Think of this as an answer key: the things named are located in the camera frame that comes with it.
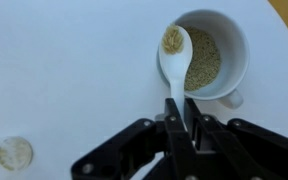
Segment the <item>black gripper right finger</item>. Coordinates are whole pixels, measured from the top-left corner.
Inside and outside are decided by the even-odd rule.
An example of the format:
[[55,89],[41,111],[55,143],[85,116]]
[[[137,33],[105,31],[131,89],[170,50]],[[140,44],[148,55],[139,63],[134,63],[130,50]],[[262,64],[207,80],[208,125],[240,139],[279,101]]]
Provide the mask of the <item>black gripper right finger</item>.
[[197,153],[228,180],[288,180],[288,138],[240,118],[221,123],[185,101],[185,123]]

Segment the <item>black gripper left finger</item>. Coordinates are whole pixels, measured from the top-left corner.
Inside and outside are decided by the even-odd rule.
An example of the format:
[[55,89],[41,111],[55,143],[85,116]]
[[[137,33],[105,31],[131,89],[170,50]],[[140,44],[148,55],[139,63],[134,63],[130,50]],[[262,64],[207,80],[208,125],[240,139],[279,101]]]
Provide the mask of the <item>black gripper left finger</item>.
[[71,176],[73,180],[130,180],[159,152],[164,156],[144,180],[185,180],[194,173],[196,151],[171,98],[165,100],[160,120],[133,122],[78,159]]

